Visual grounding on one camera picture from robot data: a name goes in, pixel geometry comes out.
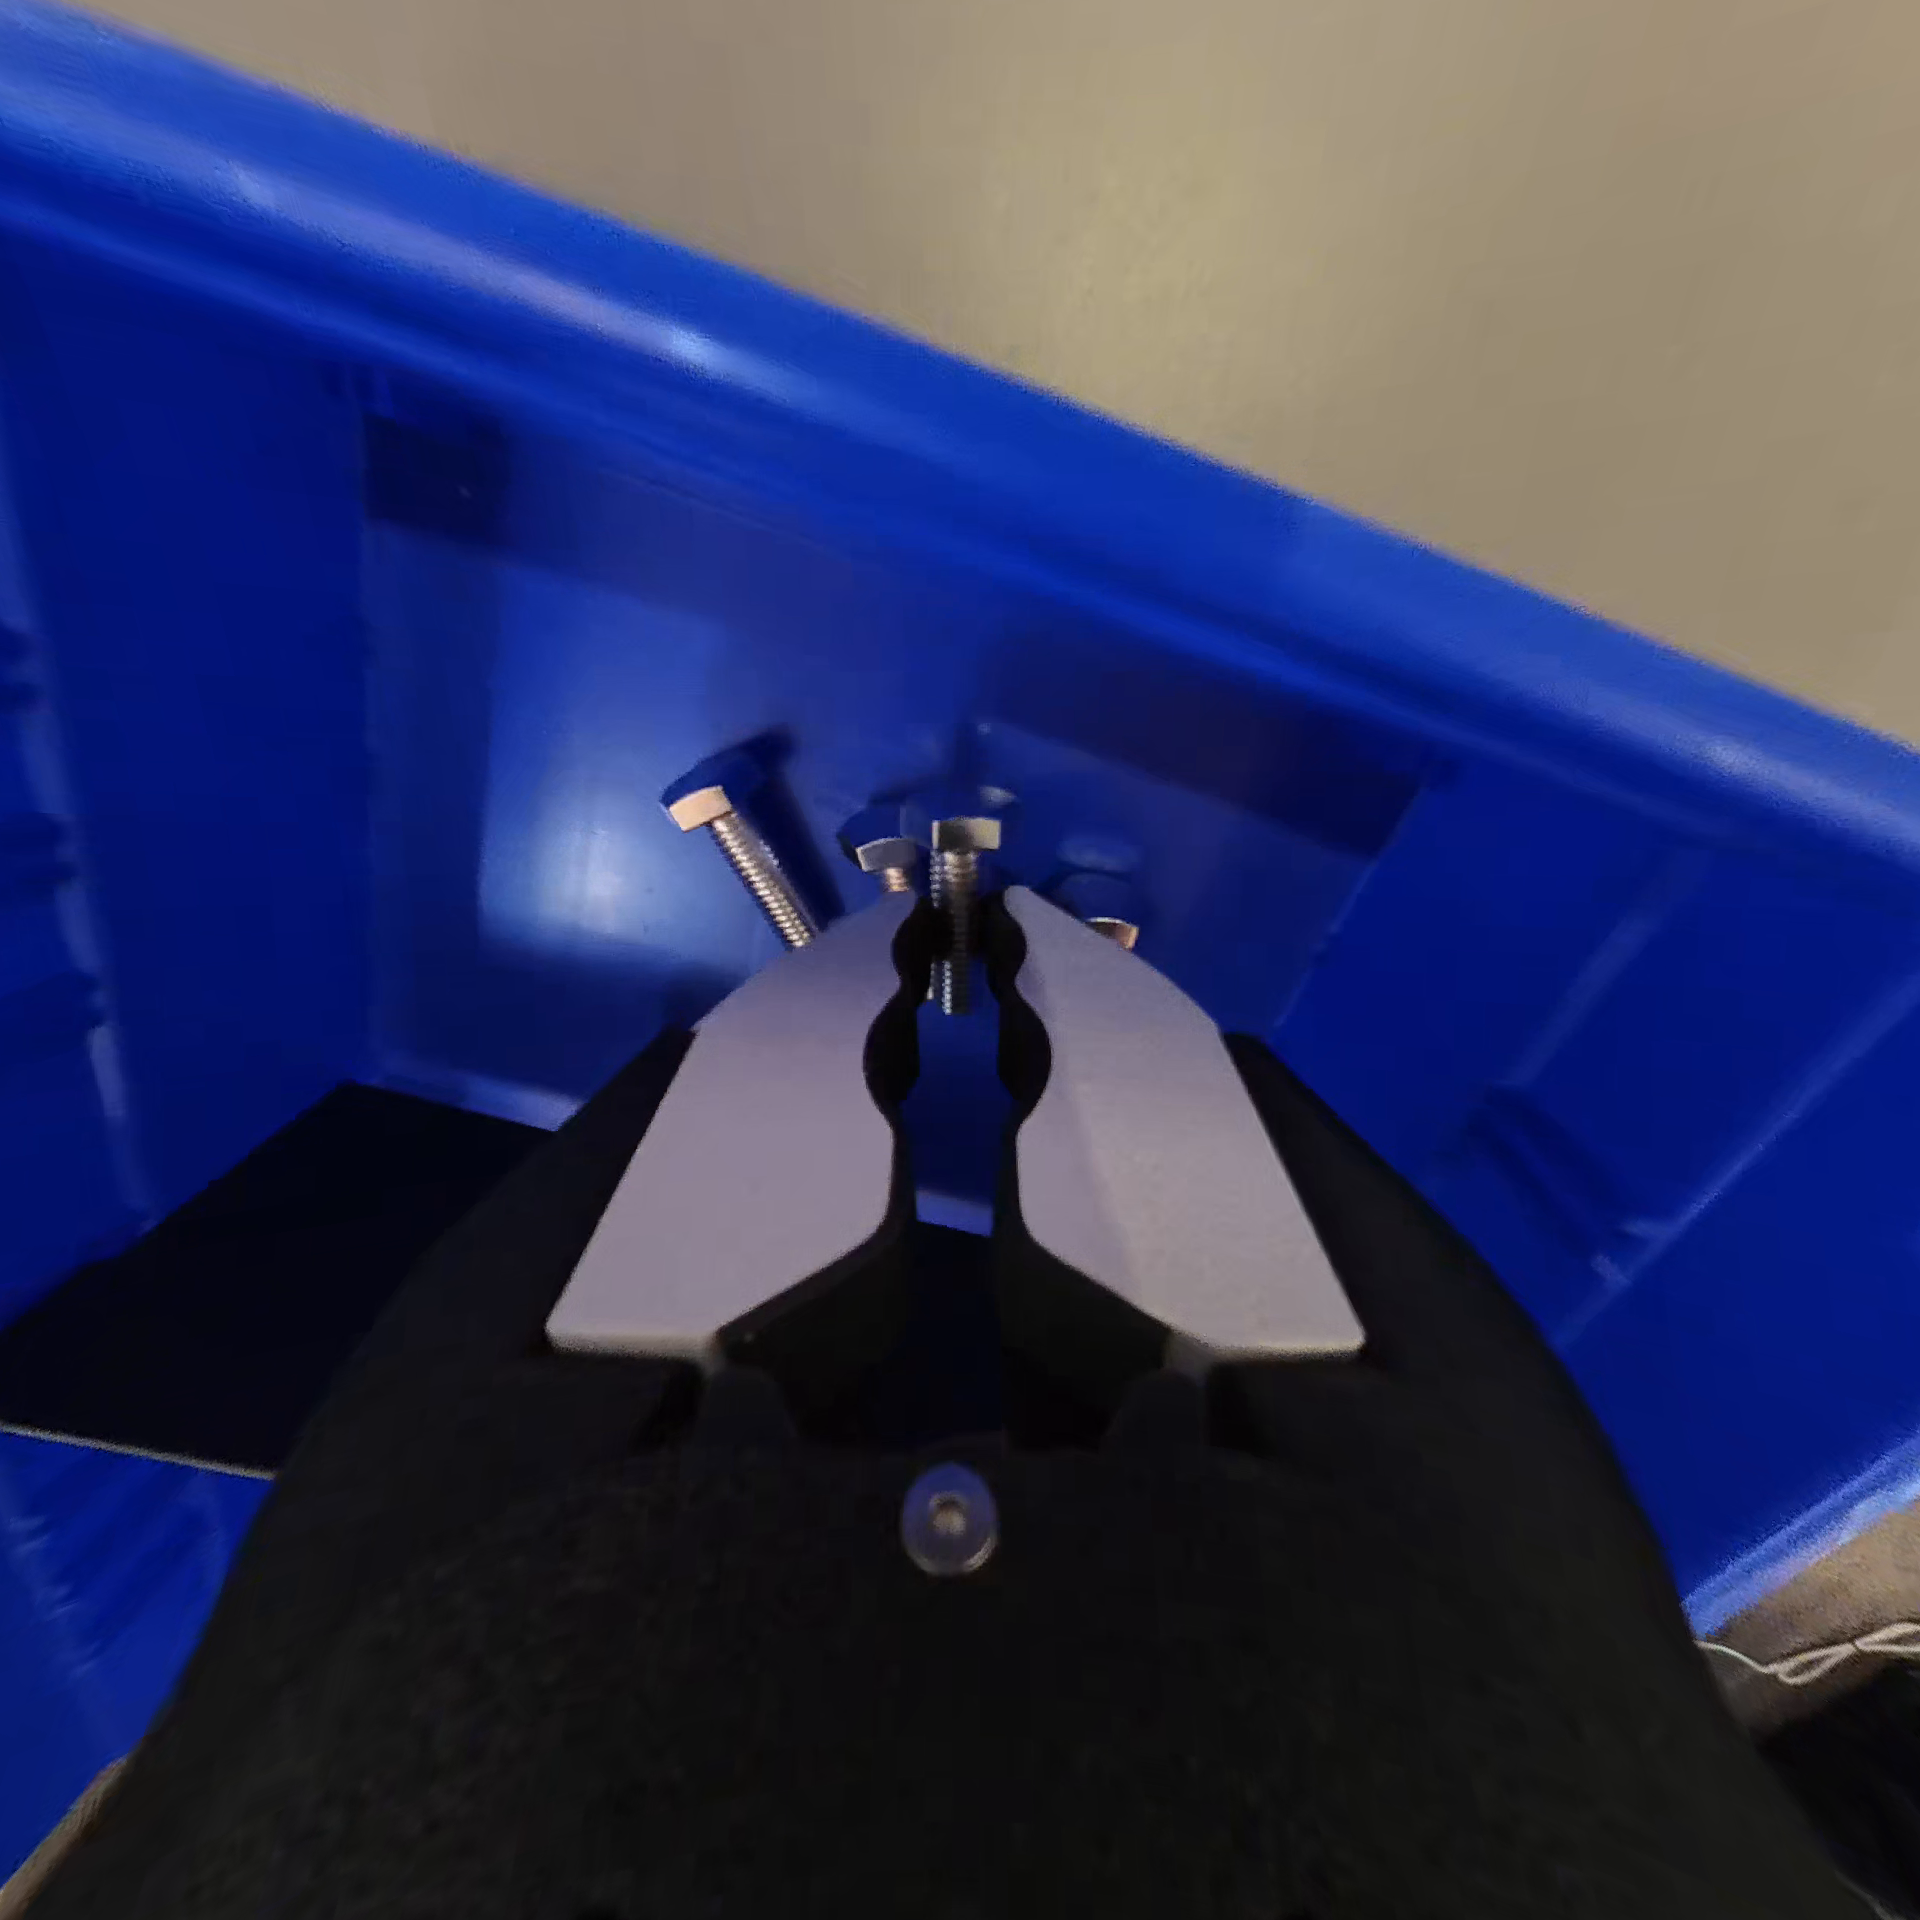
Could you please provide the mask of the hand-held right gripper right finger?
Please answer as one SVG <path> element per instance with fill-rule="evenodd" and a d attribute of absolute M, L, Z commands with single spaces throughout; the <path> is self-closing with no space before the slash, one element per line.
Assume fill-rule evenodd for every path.
<path fill-rule="evenodd" d="M 1109 1416 L 1137 1380 L 1345 1361 L 1360 1317 L 1215 1021 L 1029 887 L 991 900 L 1003 1349 Z"/>

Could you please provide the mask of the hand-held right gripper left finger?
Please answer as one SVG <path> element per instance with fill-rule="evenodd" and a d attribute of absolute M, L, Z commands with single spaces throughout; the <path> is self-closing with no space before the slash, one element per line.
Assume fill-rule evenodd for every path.
<path fill-rule="evenodd" d="M 544 1321 L 554 1353 L 773 1380 L 833 1427 L 904 1329 L 919 902 L 881 895 L 694 1029 Z"/>

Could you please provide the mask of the blue plastic bin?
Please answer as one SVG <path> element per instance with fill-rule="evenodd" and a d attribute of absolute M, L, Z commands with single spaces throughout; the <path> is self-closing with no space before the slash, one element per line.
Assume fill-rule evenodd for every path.
<path fill-rule="evenodd" d="M 1914 753 L 57 4 L 5 4 L 5 1317 L 341 1084 L 557 1124 L 890 789 L 1489 1257 L 1696 1625 L 1914 1494 Z"/>

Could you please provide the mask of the black bin divider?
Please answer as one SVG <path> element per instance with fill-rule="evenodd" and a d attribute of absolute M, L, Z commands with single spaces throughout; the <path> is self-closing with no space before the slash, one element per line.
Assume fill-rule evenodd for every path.
<path fill-rule="evenodd" d="M 5 1326 L 5 1436 L 274 1473 L 398 1287 L 549 1139 L 336 1086 Z"/>

